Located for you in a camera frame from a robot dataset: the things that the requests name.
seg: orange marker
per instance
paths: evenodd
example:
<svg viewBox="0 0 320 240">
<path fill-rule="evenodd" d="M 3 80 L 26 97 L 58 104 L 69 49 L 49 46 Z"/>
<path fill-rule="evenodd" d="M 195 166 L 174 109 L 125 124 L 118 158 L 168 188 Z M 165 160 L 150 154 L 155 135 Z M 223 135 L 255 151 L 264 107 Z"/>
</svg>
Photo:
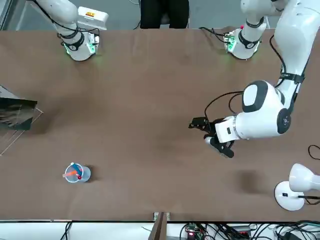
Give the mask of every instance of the orange marker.
<svg viewBox="0 0 320 240">
<path fill-rule="evenodd" d="M 72 175 L 76 175 L 76 174 L 77 174 L 77 171 L 74 170 L 74 171 L 70 171 L 70 172 L 68 172 L 68 173 L 63 174 L 62 177 L 65 178 L 65 177 L 72 176 Z"/>
</svg>

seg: black cable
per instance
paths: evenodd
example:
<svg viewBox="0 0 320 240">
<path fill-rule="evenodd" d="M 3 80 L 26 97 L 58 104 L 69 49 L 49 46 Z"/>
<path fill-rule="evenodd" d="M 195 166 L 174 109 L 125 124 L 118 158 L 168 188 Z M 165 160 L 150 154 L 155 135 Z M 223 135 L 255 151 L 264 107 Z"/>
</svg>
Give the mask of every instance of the black cable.
<svg viewBox="0 0 320 240">
<path fill-rule="evenodd" d="M 60 238 L 60 240 L 63 240 L 64 237 L 65 237 L 65 240 L 68 240 L 68 233 L 69 233 L 69 230 L 70 230 L 70 228 L 71 228 L 71 225 L 72 225 L 72 221 L 69 221 L 69 222 L 65 225 L 64 234 L 62 235 L 62 237 Z"/>
<path fill-rule="evenodd" d="M 213 226 L 211 226 L 210 224 L 208 224 L 208 226 L 215 231 L 214 238 L 216 238 L 216 235 L 219 234 L 219 236 L 220 236 L 222 239 L 224 239 L 224 240 L 229 240 L 228 236 L 226 236 L 226 238 L 225 238 L 224 236 L 222 236 L 222 235 L 219 233 L 220 228 L 219 228 L 219 226 L 218 226 L 217 224 L 216 224 L 216 226 L 218 227 L 218 230 L 216 230 L 216 229 L 215 229 Z"/>
<path fill-rule="evenodd" d="M 209 118 L 208 118 L 208 115 L 207 115 L 207 109 L 210 107 L 211 104 L 213 104 L 216 100 L 226 96 L 226 95 L 230 95 L 230 94 L 239 94 L 239 93 L 242 93 L 243 91 L 230 91 L 230 92 L 227 92 L 227 93 L 224 93 L 218 97 L 216 97 L 215 99 L 213 99 L 204 109 L 204 117 L 205 119 L 208 121 L 208 123 L 210 123 L 209 121 Z"/>
<path fill-rule="evenodd" d="M 180 234 L 179 234 L 179 240 L 181 240 L 181 235 L 182 235 L 182 231 L 185 229 L 186 226 L 190 225 L 189 223 L 183 225 L 183 227 L 180 230 Z"/>
<path fill-rule="evenodd" d="M 251 240 L 253 240 L 253 239 L 268 239 L 268 240 L 273 240 L 273 239 L 271 239 L 270 237 L 267 237 L 267 236 L 256 236 L 256 237 L 251 237 L 250 239 L 251 239 Z"/>
<path fill-rule="evenodd" d="M 319 150 L 320 150 L 320 147 L 317 146 L 317 145 L 310 145 L 310 146 L 308 147 L 308 154 L 309 154 L 309 156 L 310 156 L 312 159 L 320 160 L 320 158 L 316 158 L 316 157 L 314 157 L 314 156 L 311 155 L 311 152 L 310 152 L 310 148 L 311 148 L 311 147 L 316 147 L 316 148 L 319 149 Z"/>
<path fill-rule="evenodd" d="M 202 238 L 201 238 L 201 240 L 206 240 L 206 237 L 210 237 L 210 238 L 212 238 L 213 240 L 215 240 L 215 238 L 214 238 L 213 236 L 211 236 L 211 235 L 203 235 Z"/>
<path fill-rule="evenodd" d="M 224 44 L 230 44 L 229 41 L 223 41 L 223 40 L 219 37 L 219 36 L 222 36 L 222 37 L 223 37 L 225 34 L 216 33 L 213 28 L 212 28 L 212 30 L 210 30 L 209 28 L 202 26 L 202 27 L 199 27 L 199 29 L 201 29 L 201 30 L 206 30 L 206 31 L 208 31 L 209 33 L 215 35 L 215 37 L 216 37 L 220 42 L 222 42 L 222 43 L 224 43 Z"/>
<path fill-rule="evenodd" d="M 278 56 L 278 58 L 280 59 L 280 61 L 281 61 L 281 63 L 282 63 L 282 66 L 283 66 L 283 73 L 285 74 L 285 73 L 287 72 L 287 66 L 286 66 L 286 64 L 285 64 L 284 59 L 283 59 L 282 56 L 280 55 L 280 53 L 276 50 L 276 48 L 275 48 L 274 45 L 272 44 L 272 39 L 273 39 L 274 37 L 275 37 L 274 34 L 270 37 L 270 39 L 269 39 L 269 44 L 270 44 L 272 50 L 275 52 L 275 54 L 276 54 L 276 55 Z M 279 87 L 279 86 L 283 83 L 284 80 L 285 80 L 285 79 L 283 78 L 283 79 L 282 79 L 277 85 L 275 85 L 274 87 L 275 87 L 275 88 Z"/>
<path fill-rule="evenodd" d="M 269 227 L 271 224 L 267 224 L 259 233 L 258 231 L 260 230 L 260 228 L 263 226 L 263 224 L 261 224 L 257 230 L 255 231 L 254 235 L 252 236 L 252 239 L 258 238 L 260 236 L 260 234 L 267 228 Z"/>
<path fill-rule="evenodd" d="M 79 29 L 72 29 L 72 28 L 69 28 L 69 27 L 66 27 L 66 26 L 63 26 L 61 25 L 60 23 L 56 22 L 55 20 L 52 19 L 52 17 L 46 12 L 46 10 L 44 10 L 40 4 L 37 2 L 37 0 L 32 0 L 32 2 L 34 2 L 38 8 L 40 8 L 40 10 L 43 12 L 44 15 L 46 15 L 47 18 L 49 18 L 49 20 L 53 23 L 53 24 L 57 24 L 58 26 L 64 28 L 64 29 L 67 29 L 67 30 L 70 30 L 70 31 L 74 31 L 74 32 L 82 32 L 82 33 L 88 33 L 88 32 L 91 32 L 93 30 L 98 30 L 98 35 L 100 35 L 100 29 L 99 28 L 93 28 L 91 30 L 79 30 Z"/>
<path fill-rule="evenodd" d="M 318 204 L 320 204 L 320 200 L 319 201 L 316 201 L 316 202 L 310 202 L 309 201 L 309 199 L 304 199 L 304 200 L 306 200 L 306 202 L 309 204 L 309 205 L 318 205 Z"/>
<path fill-rule="evenodd" d="M 243 93 L 243 92 L 237 93 L 237 94 L 233 95 L 233 96 L 230 98 L 230 100 L 229 100 L 228 107 L 229 107 L 229 110 L 230 110 L 233 114 L 236 114 L 236 112 L 232 110 L 232 108 L 231 108 L 231 102 L 232 102 L 232 100 L 233 100 L 236 96 L 242 95 L 242 93 Z"/>
<path fill-rule="evenodd" d="M 137 28 L 139 28 L 140 24 L 141 24 L 141 20 L 138 22 L 138 25 L 133 30 L 136 30 Z"/>
</svg>

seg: desk lamp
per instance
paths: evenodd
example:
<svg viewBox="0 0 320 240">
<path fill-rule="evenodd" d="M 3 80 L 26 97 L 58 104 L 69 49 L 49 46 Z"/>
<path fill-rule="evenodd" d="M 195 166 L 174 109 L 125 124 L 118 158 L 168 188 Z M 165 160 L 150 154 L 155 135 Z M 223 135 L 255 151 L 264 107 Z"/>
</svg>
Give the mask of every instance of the desk lamp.
<svg viewBox="0 0 320 240">
<path fill-rule="evenodd" d="M 274 197 L 280 207 L 288 211 L 297 211 L 304 206 L 305 200 L 309 205 L 320 203 L 320 197 L 304 195 L 303 192 L 309 190 L 320 191 L 320 176 L 315 175 L 307 167 L 295 163 L 291 168 L 289 181 L 282 181 L 275 186 Z M 319 201 L 311 203 L 309 199 Z"/>
</svg>

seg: white floor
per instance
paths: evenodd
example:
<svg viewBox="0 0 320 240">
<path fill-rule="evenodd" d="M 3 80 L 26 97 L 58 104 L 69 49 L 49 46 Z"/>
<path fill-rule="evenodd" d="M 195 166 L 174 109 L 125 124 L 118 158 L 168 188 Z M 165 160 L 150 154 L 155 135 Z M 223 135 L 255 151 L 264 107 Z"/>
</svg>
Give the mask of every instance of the white floor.
<svg viewBox="0 0 320 240">
<path fill-rule="evenodd" d="M 179 239 L 180 230 L 184 224 L 169 223 L 167 225 L 167 236 Z M 59 240 L 64 231 L 66 223 L 0 223 L 0 240 Z M 276 225 L 271 225 L 260 237 L 268 237 L 277 240 L 275 235 Z M 153 223 L 73 223 L 69 231 L 69 240 L 147 240 L 153 227 Z M 320 230 L 319 227 L 310 226 L 308 230 Z M 182 237 L 186 238 L 186 232 L 182 232 Z M 298 237 L 304 240 L 300 233 L 296 233 Z"/>
</svg>

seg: person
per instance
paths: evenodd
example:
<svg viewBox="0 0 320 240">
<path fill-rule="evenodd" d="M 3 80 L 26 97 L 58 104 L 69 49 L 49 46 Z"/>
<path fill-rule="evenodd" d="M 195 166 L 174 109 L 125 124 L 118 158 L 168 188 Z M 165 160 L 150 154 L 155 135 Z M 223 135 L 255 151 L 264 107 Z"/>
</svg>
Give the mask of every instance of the person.
<svg viewBox="0 0 320 240">
<path fill-rule="evenodd" d="M 185 29 L 189 21 L 189 0 L 141 0 L 141 29 L 158 29 L 165 14 L 171 29 Z"/>
</svg>

